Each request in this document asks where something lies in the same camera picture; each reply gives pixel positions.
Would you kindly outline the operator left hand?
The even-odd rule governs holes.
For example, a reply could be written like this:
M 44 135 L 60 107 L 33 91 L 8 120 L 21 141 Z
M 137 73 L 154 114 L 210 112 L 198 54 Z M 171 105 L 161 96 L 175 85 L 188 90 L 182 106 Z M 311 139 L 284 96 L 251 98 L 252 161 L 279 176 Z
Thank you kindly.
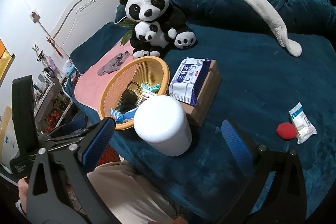
M 27 210 L 28 189 L 29 189 L 29 179 L 27 177 L 21 178 L 18 181 L 19 200 L 16 203 L 16 207 L 22 214 L 26 214 Z

